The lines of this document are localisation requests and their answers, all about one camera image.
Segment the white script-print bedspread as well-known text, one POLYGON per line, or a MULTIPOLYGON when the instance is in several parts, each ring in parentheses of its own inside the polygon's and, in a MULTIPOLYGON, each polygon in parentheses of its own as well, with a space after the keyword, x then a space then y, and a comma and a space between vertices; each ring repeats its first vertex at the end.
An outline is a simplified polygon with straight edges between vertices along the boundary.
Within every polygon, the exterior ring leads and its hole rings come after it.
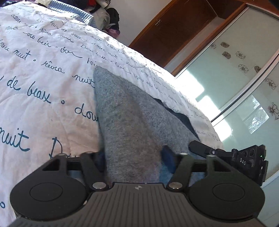
POLYGON ((1 8, 1 226, 15 220, 12 188, 58 153, 100 148, 93 73, 123 77, 186 115, 199 139, 222 148, 209 119, 165 69, 100 30, 22 1, 1 8))

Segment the heap of jackets and clothes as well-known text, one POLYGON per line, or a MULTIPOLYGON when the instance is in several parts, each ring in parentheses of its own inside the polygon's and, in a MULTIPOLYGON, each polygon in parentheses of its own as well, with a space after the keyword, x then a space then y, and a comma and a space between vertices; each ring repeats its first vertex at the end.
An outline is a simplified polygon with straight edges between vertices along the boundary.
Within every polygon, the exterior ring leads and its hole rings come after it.
POLYGON ((90 26, 116 39, 120 35, 120 16, 115 8, 109 7, 110 3, 111 1, 89 0, 85 7, 85 11, 93 17, 89 24, 90 26))

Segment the blue white striped basket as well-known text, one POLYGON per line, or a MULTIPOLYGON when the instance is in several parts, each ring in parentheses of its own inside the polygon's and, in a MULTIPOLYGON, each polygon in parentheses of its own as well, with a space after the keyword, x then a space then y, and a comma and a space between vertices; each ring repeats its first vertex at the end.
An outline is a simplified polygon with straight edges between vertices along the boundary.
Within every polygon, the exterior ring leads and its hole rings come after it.
POLYGON ((70 13, 75 20, 94 25, 94 16, 84 11, 87 6, 88 1, 50 1, 47 8, 61 13, 70 13))

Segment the brown wooden door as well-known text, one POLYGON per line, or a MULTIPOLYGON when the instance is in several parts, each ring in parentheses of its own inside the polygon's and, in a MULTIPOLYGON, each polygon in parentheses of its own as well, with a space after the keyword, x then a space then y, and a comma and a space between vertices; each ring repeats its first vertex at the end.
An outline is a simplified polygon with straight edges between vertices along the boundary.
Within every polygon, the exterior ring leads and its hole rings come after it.
POLYGON ((165 67, 215 17, 208 1, 174 1, 138 35, 130 48, 165 67))

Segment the grey knit sweater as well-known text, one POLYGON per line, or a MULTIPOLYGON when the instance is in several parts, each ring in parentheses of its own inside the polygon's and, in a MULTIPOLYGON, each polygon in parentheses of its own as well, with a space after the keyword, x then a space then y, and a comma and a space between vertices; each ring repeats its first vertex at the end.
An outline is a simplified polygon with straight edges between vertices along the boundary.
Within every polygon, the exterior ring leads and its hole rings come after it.
POLYGON ((198 139, 128 80, 101 67, 95 68, 93 78, 108 182, 167 184, 172 174, 162 161, 162 148, 188 153, 189 143, 198 139))

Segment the navy blue folded sweater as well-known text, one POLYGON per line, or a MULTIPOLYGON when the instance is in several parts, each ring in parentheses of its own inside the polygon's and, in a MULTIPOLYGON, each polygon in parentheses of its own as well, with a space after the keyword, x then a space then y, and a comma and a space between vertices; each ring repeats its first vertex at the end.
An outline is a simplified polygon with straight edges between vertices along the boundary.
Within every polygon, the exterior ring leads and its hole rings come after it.
POLYGON ((163 106, 169 113, 171 113, 176 118, 178 118, 190 130, 190 132, 199 140, 199 136, 197 135, 197 133, 196 133, 195 129, 193 128, 189 118, 186 115, 174 112, 172 109, 166 107, 160 99, 156 99, 156 98, 153 98, 153 99, 157 103, 159 103, 161 106, 163 106))

